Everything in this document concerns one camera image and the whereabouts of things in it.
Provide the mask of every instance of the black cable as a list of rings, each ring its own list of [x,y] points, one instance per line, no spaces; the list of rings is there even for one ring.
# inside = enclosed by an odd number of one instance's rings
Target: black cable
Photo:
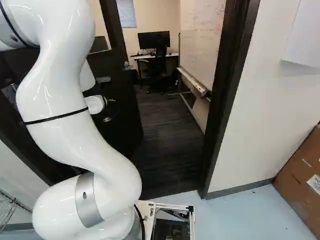
[[[142,240],[146,240],[146,230],[145,230],[144,219],[142,218],[142,215],[141,215],[138,207],[136,205],[134,205],[134,208],[135,208],[136,213],[138,214],[138,217],[140,220]]]

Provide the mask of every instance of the black ring stripe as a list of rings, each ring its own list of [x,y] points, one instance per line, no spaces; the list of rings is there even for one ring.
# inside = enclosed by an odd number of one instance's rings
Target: black ring stripe
[[[88,109],[89,108],[86,107],[86,108],[81,109],[81,110],[65,113],[65,114],[58,115],[58,116],[52,116],[52,117],[48,117],[48,118],[40,119],[40,120],[35,120],[35,121],[27,121],[24,124],[25,125],[40,124],[40,123],[49,122],[49,121],[56,120],[56,119],[62,119],[62,118],[65,118],[65,117],[69,117],[69,116],[72,116],[72,115],[75,115],[75,114],[82,113],[84,111],[87,111]]]
[[[17,31],[15,30],[14,26],[12,25],[12,23],[10,22],[10,19],[8,18],[8,15],[6,14],[6,11],[4,9],[4,6],[2,5],[2,2],[0,0],[0,9],[1,12],[6,20],[6,22],[8,23],[9,27],[11,28],[12,32],[14,32],[15,36],[26,46],[26,47],[32,47],[31,45],[27,44],[22,37],[20,37],[20,35],[17,33]]]

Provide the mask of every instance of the silver metal band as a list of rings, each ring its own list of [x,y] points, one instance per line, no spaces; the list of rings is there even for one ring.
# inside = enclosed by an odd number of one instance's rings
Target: silver metal band
[[[93,172],[86,172],[77,179],[75,206],[78,216],[86,228],[91,228],[104,221],[99,213],[95,199]]]

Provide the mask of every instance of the dark door frame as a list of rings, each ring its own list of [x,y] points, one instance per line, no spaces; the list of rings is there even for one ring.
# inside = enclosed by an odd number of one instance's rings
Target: dark door frame
[[[199,194],[207,198],[245,65],[260,0],[226,0],[201,162]]]

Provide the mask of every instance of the white paper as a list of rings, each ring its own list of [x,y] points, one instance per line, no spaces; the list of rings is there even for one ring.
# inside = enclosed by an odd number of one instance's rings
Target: white paper
[[[315,174],[306,182],[317,194],[320,195],[320,176]]]
[[[319,12],[319,0],[301,0],[282,60],[320,67]]]

